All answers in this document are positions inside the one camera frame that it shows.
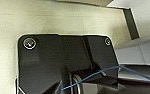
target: blue wire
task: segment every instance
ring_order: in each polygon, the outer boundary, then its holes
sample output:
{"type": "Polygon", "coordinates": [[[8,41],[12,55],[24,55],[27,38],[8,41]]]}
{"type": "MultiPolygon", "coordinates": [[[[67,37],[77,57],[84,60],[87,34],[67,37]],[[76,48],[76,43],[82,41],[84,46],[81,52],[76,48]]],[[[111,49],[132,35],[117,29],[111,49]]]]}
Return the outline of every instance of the blue wire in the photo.
{"type": "Polygon", "coordinates": [[[73,87],[73,86],[75,86],[75,85],[77,85],[77,84],[79,84],[79,83],[81,83],[81,82],[87,80],[88,78],[90,78],[90,77],[92,77],[92,76],[94,76],[94,75],[97,75],[97,74],[102,73],[102,72],[107,71],[107,70],[117,69],[117,68],[125,69],[125,70],[127,70],[127,71],[130,71],[130,72],[136,74],[136,75],[142,76],[142,77],[144,77],[144,78],[150,80],[150,77],[148,77],[148,76],[146,76],[146,75],[143,75],[143,74],[141,74],[141,73],[138,73],[138,72],[136,72],[136,71],[134,71],[134,70],[131,70],[131,69],[129,69],[129,68],[122,67],[122,66],[114,66],[114,67],[106,68],[106,69],[103,69],[103,70],[101,70],[101,71],[99,71],[99,72],[93,73],[93,74],[87,76],[86,78],[82,79],[81,81],[79,81],[79,82],[77,82],[77,83],[75,83],[75,84],[72,84],[72,85],[70,85],[70,86],[67,86],[67,87],[65,87],[65,88],[62,88],[62,90],[65,90],[65,89],[67,89],[67,88],[73,87]]]}

